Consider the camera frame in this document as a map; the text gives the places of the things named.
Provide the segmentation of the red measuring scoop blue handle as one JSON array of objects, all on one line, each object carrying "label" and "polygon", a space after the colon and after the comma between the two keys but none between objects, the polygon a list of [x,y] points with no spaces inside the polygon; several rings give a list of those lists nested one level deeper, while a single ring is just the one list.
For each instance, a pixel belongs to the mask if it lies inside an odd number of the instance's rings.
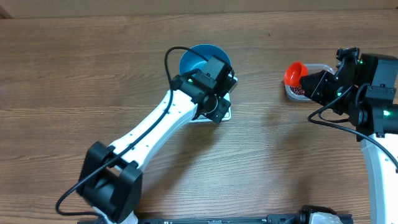
[{"label": "red measuring scoop blue handle", "polygon": [[308,68],[302,62],[292,63],[284,74],[284,83],[288,86],[299,87],[300,79],[308,75]]}]

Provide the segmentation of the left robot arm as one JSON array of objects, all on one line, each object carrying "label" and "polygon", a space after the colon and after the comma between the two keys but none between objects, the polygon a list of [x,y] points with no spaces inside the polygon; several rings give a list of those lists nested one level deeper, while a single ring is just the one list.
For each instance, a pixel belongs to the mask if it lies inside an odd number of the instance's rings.
[{"label": "left robot arm", "polygon": [[229,113],[226,99],[237,84],[231,65],[212,56],[201,69],[177,75],[159,105],[135,128],[105,146],[87,151],[77,189],[99,214],[100,223],[136,220],[145,168],[182,126],[199,116],[220,123]]}]

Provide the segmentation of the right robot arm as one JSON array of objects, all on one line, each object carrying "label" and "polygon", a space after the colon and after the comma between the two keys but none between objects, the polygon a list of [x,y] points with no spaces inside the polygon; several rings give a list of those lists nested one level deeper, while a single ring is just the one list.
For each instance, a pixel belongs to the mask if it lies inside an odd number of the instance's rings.
[{"label": "right robot arm", "polygon": [[337,71],[300,78],[322,107],[308,121],[352,133],[368,171],[371,223],[397,223],[397,58],[338,49]]}]

